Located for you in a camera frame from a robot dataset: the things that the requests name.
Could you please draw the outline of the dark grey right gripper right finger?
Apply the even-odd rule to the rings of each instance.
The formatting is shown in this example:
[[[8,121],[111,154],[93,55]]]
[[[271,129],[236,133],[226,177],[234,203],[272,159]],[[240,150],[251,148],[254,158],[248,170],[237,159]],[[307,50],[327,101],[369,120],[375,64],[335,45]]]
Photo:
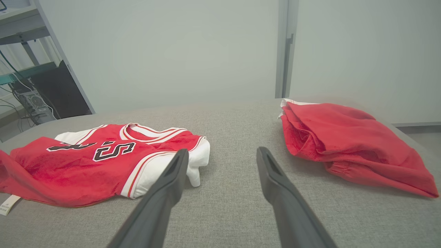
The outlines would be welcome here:
[[[263,195],[274,209],[282,248],[336,248],[334,240],[266,147],[256,152]]]

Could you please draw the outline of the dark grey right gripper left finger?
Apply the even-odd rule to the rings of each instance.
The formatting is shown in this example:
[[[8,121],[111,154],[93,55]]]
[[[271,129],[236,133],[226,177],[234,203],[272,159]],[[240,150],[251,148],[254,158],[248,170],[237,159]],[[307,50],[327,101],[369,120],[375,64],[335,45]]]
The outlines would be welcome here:
[[[171,209],[183,193],[188,158],[187,149],[181,149],[174,155],[107,245],[108,248],[162,248]]]

